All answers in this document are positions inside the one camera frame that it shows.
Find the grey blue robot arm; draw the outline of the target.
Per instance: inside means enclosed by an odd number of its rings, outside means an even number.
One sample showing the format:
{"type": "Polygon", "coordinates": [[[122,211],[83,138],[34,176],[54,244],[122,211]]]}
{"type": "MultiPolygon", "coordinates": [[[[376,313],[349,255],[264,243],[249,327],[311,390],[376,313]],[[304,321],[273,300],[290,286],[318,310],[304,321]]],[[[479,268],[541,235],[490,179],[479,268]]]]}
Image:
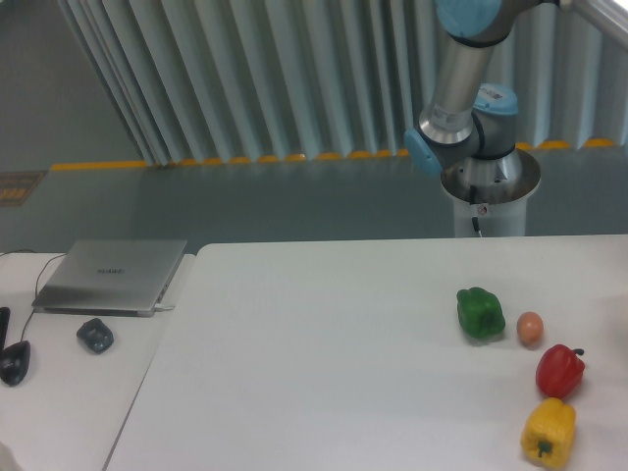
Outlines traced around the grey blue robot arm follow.
{"type": "Polygon", "coordinates": [[[439,1],[445,55],[404,135],[413,163],[453,191],[535,187],[516,144],[627,141],[623,1],[439,1]]]}

